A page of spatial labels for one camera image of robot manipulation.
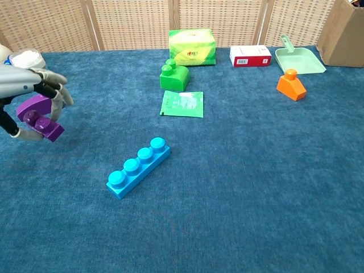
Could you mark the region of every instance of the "brown box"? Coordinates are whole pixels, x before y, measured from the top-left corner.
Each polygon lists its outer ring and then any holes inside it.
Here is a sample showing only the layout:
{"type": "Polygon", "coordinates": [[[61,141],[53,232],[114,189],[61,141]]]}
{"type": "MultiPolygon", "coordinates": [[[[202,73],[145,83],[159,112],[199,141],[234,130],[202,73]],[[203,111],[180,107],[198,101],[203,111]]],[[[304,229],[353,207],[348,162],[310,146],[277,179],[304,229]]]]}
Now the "brown box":
{"type": "Polygon", "coordinates": [[[364,67],[364,8],[336,0],[316,47],[326,65],[364,67]]]}

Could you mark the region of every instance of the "orange block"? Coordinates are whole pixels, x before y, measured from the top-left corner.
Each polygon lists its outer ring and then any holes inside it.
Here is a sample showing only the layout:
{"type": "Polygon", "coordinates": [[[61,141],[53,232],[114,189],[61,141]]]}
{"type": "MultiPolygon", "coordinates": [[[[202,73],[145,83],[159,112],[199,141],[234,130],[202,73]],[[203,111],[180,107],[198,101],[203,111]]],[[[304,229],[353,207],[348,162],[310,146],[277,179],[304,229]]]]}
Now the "orange block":
{"type": "Polygon", "coordinates": [[[288,69],[279,78],[277,90],[294,101],[304,98],[307,92],[301,81],[297,78],[297,71],[295,69],[288,69]]]}

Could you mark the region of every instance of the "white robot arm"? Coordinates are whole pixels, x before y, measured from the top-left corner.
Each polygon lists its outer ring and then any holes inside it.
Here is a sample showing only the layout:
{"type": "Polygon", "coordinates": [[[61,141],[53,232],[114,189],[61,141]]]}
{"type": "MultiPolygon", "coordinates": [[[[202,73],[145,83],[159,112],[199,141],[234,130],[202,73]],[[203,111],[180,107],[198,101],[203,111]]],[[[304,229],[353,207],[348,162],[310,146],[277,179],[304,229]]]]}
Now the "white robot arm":
{"type": "Polygon", "coordinates": [[[67,79],[45,69],[23,69],[12,65],[0,65],[0,126],[11,137],[22,140],[41,140],[43,135],[36,131],[25,131],[3,110],[11,104],[13,98],[31,92],[37,92],[52,100],[51,119],[57,121],[63,108],[63,102],[71,106],[73,100],[64,86],[67,79]]]}

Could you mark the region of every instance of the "purple toy block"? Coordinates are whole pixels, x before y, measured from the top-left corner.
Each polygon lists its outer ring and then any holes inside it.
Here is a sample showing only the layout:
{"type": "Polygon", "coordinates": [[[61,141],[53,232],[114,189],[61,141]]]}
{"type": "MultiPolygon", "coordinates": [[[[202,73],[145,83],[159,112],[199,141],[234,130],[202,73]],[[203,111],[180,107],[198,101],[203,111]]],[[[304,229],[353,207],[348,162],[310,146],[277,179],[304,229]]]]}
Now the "purple toy block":
{"type": "Polygon", "coordinates": [[[64,131],[63,127],[50,118],[42,116],[37,110],[31,110],[24,114],[23,121],[34,131],[44,135],[54,142],[64,131]]]}
{"type": "Polygon", "coordinates": [[[24,115],[30,110],[36,110],[40,115],[46,115],[51,112],[52,101],[43,95],[31,97],[29,100],[24,101],[16,109],[16,115],[23,121],[24,115]]]}

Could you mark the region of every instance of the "dustpan handle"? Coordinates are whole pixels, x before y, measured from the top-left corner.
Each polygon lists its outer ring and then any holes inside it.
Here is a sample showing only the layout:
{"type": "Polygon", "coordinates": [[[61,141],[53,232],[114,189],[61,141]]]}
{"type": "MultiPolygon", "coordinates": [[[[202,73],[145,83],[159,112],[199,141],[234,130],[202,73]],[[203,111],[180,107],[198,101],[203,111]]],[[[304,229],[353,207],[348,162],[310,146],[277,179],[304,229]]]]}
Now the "dustpan handle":
{"type": "Polygon", "coordinates": [[[291,43],[291,41],[289,40],[288,36],[287,35],[282,35],[280,37],[284,47],[286,49],[288,49],[288,52],[293,52],[294,51],[294,47],[293,47],[293,44],[291,43]]]}

